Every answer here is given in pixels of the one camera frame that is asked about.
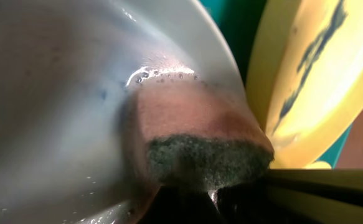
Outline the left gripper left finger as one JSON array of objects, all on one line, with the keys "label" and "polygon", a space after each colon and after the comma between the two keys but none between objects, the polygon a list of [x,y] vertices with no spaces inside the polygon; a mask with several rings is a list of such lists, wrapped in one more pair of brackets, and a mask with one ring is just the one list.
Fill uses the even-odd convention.
[{"label": "left gripper left finger", "polygon": [[162,187],[141,224],[221,224],[222,217],[207,192]]}]

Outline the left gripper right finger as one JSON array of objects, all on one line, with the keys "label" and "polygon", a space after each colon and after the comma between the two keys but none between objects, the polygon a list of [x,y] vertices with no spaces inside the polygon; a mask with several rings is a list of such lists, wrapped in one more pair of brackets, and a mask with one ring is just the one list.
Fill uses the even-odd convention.
[{"label": "left gripper right finger", "polygon": [[229,223],[363,224],[363,170],[271,170],[217,205]]}]

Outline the pink green scrub sponge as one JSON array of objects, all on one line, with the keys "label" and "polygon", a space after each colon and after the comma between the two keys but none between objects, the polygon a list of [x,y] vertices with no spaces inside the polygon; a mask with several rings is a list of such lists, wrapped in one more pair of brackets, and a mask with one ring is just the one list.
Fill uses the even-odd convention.
[{"label": "pink green scrub sponge", "polygon": [[145,85],[128,103],[128,155],[153,186],[206,191],[265,173],[274,149],[248,106],[204,83]]}]

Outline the light blue plate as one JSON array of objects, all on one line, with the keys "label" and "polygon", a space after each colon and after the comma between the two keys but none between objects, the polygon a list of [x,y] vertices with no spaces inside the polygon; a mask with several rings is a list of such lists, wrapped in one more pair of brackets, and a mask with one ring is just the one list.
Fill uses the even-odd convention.
[{"label": "light blue plate", "polygon": [[125,223],[120,121],[169,75],[245,96],[199,1],[0,0],[0,223]]}]

